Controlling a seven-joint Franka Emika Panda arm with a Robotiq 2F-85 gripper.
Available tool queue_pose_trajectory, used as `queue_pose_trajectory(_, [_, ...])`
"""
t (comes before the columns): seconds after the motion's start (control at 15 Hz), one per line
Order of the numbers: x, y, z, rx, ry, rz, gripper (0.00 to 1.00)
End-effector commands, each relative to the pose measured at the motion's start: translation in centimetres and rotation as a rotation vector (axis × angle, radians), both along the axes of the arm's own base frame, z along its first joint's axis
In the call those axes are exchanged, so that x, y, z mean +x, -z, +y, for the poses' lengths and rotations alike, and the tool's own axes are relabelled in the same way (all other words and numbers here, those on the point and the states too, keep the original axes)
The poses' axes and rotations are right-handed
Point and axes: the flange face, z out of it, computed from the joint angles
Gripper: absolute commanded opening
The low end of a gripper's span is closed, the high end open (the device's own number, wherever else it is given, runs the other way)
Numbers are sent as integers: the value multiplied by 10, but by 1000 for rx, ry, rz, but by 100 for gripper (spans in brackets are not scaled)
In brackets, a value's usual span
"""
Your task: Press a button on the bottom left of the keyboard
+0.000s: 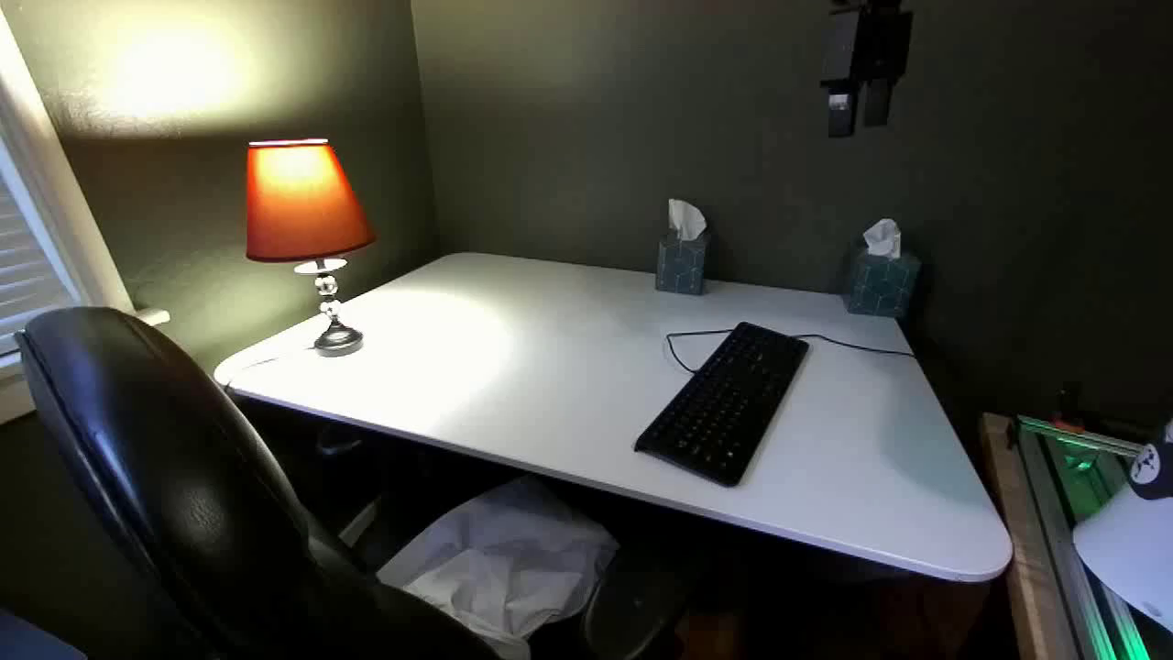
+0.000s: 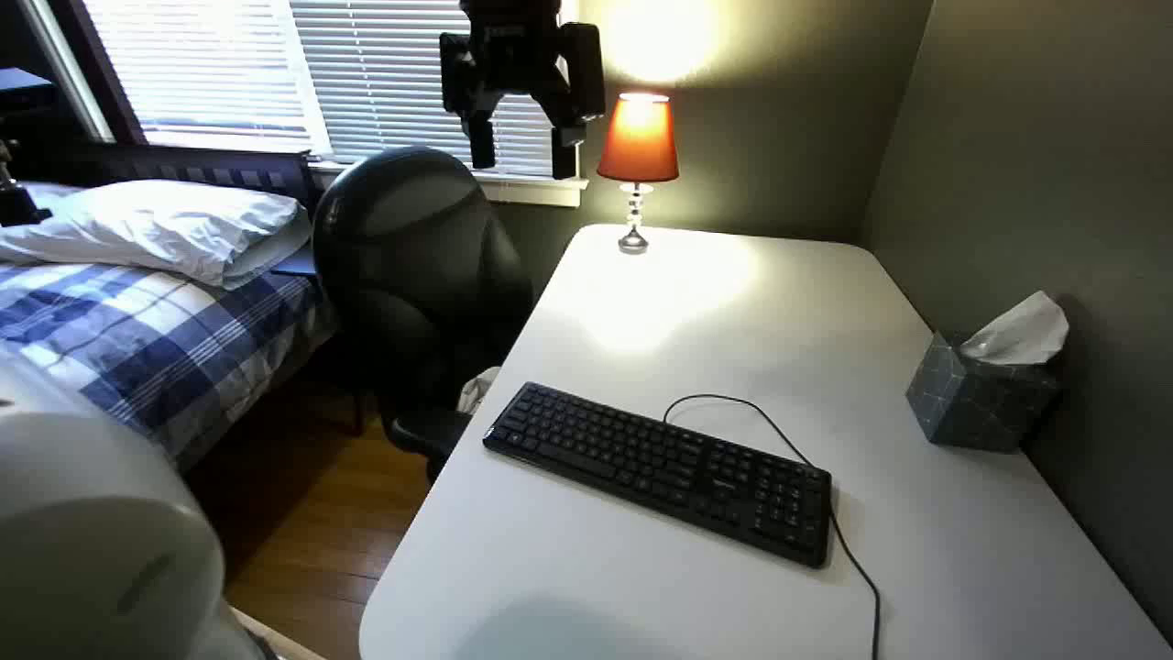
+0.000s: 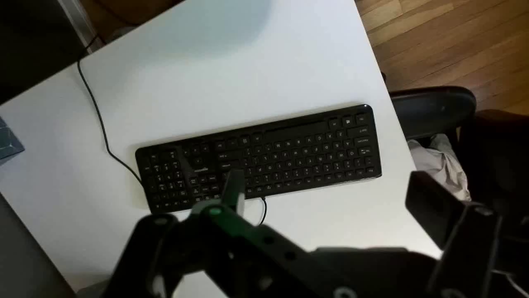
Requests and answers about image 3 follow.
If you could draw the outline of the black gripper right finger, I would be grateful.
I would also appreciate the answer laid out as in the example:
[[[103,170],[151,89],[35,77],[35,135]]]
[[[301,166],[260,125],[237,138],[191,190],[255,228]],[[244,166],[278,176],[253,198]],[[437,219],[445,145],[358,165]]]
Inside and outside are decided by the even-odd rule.
[[[487,298],[503,218],[458,200],[430,173],[411,173],[406,206],[442,249],[427,282],[432,298]]]

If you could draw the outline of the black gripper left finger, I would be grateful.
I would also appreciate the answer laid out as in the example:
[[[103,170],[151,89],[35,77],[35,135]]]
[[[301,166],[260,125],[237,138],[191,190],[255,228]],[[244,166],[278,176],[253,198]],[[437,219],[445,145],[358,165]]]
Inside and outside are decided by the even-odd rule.
[[[230,170],[219,200],[179,221],[171,213],[138,221],[103,298],[169,298],[186,274],[204,271],[229,298],[305,298],[298,248],[242,214],[245,173]]]

